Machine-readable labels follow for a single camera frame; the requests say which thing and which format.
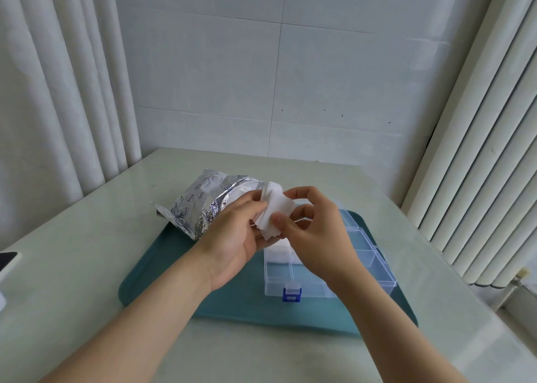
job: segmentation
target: person's right hand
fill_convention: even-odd
[[[292,188],[284,195],[312,203],[298,206],[290,217],[280,212],[271,216],[309,271],[330,285],[361,266],[335,203],[314,186]]]

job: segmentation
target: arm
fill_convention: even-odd
[[[194,247],[43,382],[151,380],[207,294],[275,241],[256,238],[260,232],[250,226],[266,208],[260,194],[248,192],[219,213]]]
[[[312,205],[299,206],[290,218],[274,213],[273,224],[347,307],[383,381],[466,382],[360,263],[336,205],[314,187],[285,195]]]

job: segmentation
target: hand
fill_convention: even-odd
[[[227,205],[192,247],[204,258],[212,291],[236,276],[256,251],[280,239],[272,237],[265,241],[260,230],[252,225],[251,220],[267,207],[267,202],[260,198],[261,190],[250,191]]]
[[[280,212],[271,216],[309,271],[330,286],[335,277],[355,271],[357,265],[363,268],[335,203],[314,186],[292,188],[284,195],[312,203],[298,206],[290,217]]]

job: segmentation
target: person's left hand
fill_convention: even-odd
[[[267,207],[260,201],[261,191],[246,192],[215,217],[205,234],[192,249],[197,249],[211,278],[211,290],[231,280],[253,254],[277,242],[280,237],[265,240],[253,220]]]

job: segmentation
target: table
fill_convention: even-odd
[[[537,361],[358,166],[162,148],[8,250],[0,285],[0,381],[35,381],[121,311],[117,288],[205,168],[283,188],[315,185],[359,213],[385,253],[422,332],[472,382],[527,382]],[[361,339],[192,319],[154,381],[379,382]]]

